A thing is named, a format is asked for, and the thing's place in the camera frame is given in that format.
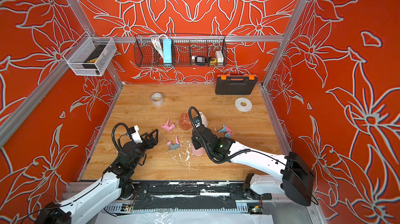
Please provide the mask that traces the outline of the opaque pink spray bottle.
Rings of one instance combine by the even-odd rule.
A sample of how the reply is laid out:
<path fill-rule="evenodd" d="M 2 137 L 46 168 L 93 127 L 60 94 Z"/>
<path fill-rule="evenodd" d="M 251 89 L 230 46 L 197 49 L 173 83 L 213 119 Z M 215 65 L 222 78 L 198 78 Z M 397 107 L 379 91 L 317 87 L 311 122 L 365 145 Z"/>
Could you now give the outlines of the opaque pink spray bottle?
<path fill-rule="evenodd" d="M 206 153 L 205 149 L 203 147 L 200 147 L 198 149 L 195 149 L 195 147 L 193 146 L 193 144 L 191 144 L 191 152 L 193 155 L 195 156 L 202 156 Z"/>

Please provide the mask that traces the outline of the pink blue spray nozzle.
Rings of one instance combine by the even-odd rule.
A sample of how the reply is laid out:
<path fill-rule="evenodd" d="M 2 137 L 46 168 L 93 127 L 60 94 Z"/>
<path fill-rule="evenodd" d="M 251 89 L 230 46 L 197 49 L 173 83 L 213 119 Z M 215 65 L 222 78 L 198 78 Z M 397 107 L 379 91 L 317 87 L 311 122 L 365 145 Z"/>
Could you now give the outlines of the pink blue spray nozzle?
<path fill-rule="evenodd" d="M 224 137 L 226 137 L 226 138 L 231 138 L 234 135 L 233 131 L 226 125 L 222 125 L 220 130 L 217 130 L 217 129 L 215 129 L 215 130 L 218 133 L 223 133 Z"/>

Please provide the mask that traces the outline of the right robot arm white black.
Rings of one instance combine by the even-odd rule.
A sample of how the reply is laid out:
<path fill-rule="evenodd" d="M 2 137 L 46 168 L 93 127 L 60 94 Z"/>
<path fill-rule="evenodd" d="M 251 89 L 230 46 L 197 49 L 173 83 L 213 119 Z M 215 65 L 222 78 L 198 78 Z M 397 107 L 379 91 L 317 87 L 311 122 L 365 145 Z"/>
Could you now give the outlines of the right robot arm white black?
<path fill-rule="evenodd" d="M 247 147 L 228 137 L 218 137 L 203 124 L 195 107 L 188 110 L 193 127 L 192 146 L 203 148 L 207 157 L 215 164 L 226 162 L 242 164 L 262 171 L 265 175 L 249 174 L 244 182 L 246 190 L 253 194 L 284 194 L 302 206 L 317 204 L 313 195 L 315 174 L 304 159 L 295 152 L 277 155 Z"/>

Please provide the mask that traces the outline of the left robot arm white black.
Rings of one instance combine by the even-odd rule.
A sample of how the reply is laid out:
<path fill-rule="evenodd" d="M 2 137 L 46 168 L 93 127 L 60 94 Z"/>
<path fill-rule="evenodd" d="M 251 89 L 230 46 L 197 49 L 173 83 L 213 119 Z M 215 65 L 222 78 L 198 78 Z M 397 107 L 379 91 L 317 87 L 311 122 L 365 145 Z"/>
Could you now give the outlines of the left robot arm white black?
<path fill-rule="evenodd" d="M 146 152 L 158 144 L 158 129 L 139 133 L 139 127 L 116 124 L 111 140 L 117 158 L 104 170 L 100 179 L 73 197 L 51 202 L 39 210 L 36 224 L 86 224 L 107 205 L 117 199 L 133 196 L 132 175 L 137 166 L 144 165 Z"/>

